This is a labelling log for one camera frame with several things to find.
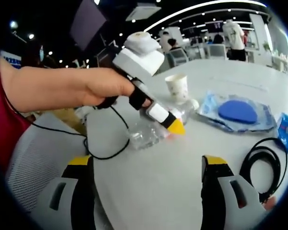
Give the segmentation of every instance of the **finger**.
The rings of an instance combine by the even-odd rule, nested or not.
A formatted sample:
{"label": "finger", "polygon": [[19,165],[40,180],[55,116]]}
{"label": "finger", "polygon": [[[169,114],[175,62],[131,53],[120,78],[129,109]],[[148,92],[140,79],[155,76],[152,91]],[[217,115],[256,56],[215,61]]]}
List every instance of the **finger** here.
{"label": "finger", "polygon": [[152,102],[150,100],[146,99],[145,102],[143,103],[142,107],[148,107],[148,106],[150,106],[151,103]]}
{"label": "finger", "polygon": [[121,94],[130,97],[133,93],[135,86],[128,79],[124,78],[121,85]]}
{"label": "finger", "polygon": [[[122,95],[129,97],[135,89],[135,86],[131,83],[131,81],[127,80],[124,82],[122,87]],[[143,103],[142,107],[148,107],[150,106],[151,101],[146,99]]]}
{"label": "finger", "polygon": [[267,200],[267,202],[264,204],[264,208],[266,210],[271,210],[274,208],[275,204],[276,204],[276,198],[275,196],[273,196]]}

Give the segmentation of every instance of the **white shirt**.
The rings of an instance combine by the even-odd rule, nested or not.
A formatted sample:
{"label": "white shirt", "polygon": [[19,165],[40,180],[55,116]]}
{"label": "white shirt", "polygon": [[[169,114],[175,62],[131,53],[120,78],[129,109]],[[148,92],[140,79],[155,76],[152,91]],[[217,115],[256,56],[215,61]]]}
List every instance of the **white shirt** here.
{"label": "white shirt", "polygon": [[223,32],[228,37],[232,49],[242,50],[245,48],[241,39],[241,36],[244,36],[244,32],[238,23],[227,22],[223,25]]}
{"label": "white shirt", "polygon": [[172,46],[168,43],[169,39],[171,39],[171,37],[168,34],[163,34],[160,38],[160,45],[165,53],[172,49]]}

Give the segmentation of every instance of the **plastic bottle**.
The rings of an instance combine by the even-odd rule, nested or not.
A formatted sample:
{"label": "plastic bottle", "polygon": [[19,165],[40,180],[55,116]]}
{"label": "plastic bottle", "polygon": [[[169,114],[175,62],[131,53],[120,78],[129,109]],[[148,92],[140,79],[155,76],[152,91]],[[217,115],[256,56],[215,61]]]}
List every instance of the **plastic bottle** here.
{"label": "plastic bottle", "polygon": [[[189,118],[195,113],[198,107],[198,102],[191,99],[184,104],[179,105],[176,108],[170,108],[169,110],[186,125]],[[146,149],[170,135],[168,130],[158,122],[148,118],[143,113],[140,113],[140,115],[140,121],[129,128],[127,134],[134,149]]]}

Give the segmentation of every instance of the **black strap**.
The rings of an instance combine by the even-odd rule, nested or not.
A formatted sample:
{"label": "black strap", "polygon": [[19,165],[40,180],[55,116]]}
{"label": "black strap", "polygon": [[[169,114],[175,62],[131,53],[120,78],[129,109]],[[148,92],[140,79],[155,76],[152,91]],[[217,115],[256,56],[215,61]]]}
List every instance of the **black strap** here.
{"label": "black strap", "polygon": [[107,109],[115,103],[117,98],[118,98],[118,96],[106,97],[105,100],[100,105],[98,105],[96,107],[97,107],[97,109]]}
{"label": "black strap", "polygon": [[138,87],[134,86],[134,91],[129,97],[129,104],[135,108],[136,110],[139,110],[142,108],[143,103],[148,98],[147,95],[140,90]]}
{"label": "black strap", "polygon": [[[279,182],[280,179],[280,161],[279,161],[279,157],[277,156],[277,154],[270,148],[266,147],[266,146],[258,146],[259,144],[261,144],[262,142],[265,141],[269,141],[269,140],[273,140],[275,141],[278,145],[281,146],[281,148],[283,148],[285,154],[286,154],[286,165],[285,165],[285,170],[284,170],[284,174],[283,177]],[[247,181],[249,182],[252,186],[252,181],[251,181],[251,167],[253,166],[253,164],[257,161],[257,160],[263,160],[263,161],[267,161],[272,169],[273,169],[273,173],[274,173],[274,177],[273,177],[273,181],[271,184],[271,187],[268,189],[267,192],[265,193],[259,193],[259,201],[261,203],[266,202],[269,197],[278,189],[278,187],[280,186],[280,184],[283,182],[285,173],[286,173],[286,169],[287,169],[287,162],[288,162],[288,156],[287,156],[287,150],[285,145],[277,138],[265,138],[260,140],[259,142],[257,142],[249,151],[249,153],[246,155],[246,157],[243,160],[241,169],[240,169],[240,175]]]}

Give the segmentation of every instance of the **electrical wire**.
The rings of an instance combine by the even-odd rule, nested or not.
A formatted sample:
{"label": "electrical wire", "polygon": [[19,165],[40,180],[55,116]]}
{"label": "electrical wire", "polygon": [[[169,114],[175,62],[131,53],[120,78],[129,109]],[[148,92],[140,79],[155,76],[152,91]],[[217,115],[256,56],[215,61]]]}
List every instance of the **electrical wire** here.
{"label": "electrical wire", "polygon": [[[123,148],[121,148],[117,153],[109,156],[109,157],[97,157],[95,156],[94,154],[91,153],[91,151],[88,149],[88,144],[87,144],[87,136],[86,135],[83,135],[83,134],[80,134],[80,133],[72,133],[72,132],[68,132],[68,131],[64,131],[64,130],[59,130],[59,129],[55,129],[55,128],[49,128],[49,127],[44,127],[44,126],[40,126],[40,125],[37,125],[35,124],[34,122],[28,120],[27,118],[25,118],[17,109],[15,109],[15,107],[12,105],[12,103],[10,102],[10,100],[8,99],[5,91],[4,92],[4,97],[6,99],[6,101],[8,102],[9,106],[12,108],[12,110],[17,114],[19,115],[20,117],[22,117],[23,119],[25,119],[26,121],[28,121],[31,125],[33,126],[36,126],[38,128],[41,128],[41,129],[45,129],[45,130],[49,130],[49,131],[55,131],[55,132],[60,132],[60,133],[66,133],[66,134],[70,134],[70,135],[75,135],[75,136],[81,136],[81,137],[84,137],[84,140],[83,140],[83,145],[86,149],[86,151],[89,153],[89,155],[91,155],[92,157],[98,159],[98,160],[109,160],[109,159],[112,159],[114,157],[116,157],[117,155],[119,155],[120,153],[122,153],[129,145],[129,142],[130,140],[128,139],[127,143],[124,145]],[[110,108],[119,116],[119,118],[123,121],[123,123],[125,124],[126,128],[129,129],[129,126],[127,124],[127,122],[125,121],[125,119],[119,114],[119,112],[117,112],[117,110],[115,108],[113,108],[112,106],[110,106]]]}
{"label": "electrical wire", "polygon": [[[269,141],[269,140],[273,140],[279,146],[281,146],[286,155],[286,164],[285,164],[284,174],[280,182],[279,182],[279,179],[280,179],[281,168],[280,168],[280,160],[279,160],[278,155],[272,149],[268,148],[267,146],[258,146],[259,144],[265,141]],[[261,203],[265,203],[267,202],[269,197],[273,193],[275,193],[275,191],[279,188],[279,186],[282,184],[284,180],[286,170],[287,170],[287,164],[288,164],[288,153],[287,153],[285,145],[277,138],[265,138],[265,139],[258,141],[251,148],[251,150],[248,152],[248,154],[244,158],[241,169],[240,169],[240,175],[251,185],[252,185],[251,167],[257,160],[267,161],[271,165],[273,169],[273,174],[274,174],[272,184],[270,188],[268,189],[268,191],[266,191],[265,193],[259,193],[259,201]]]}

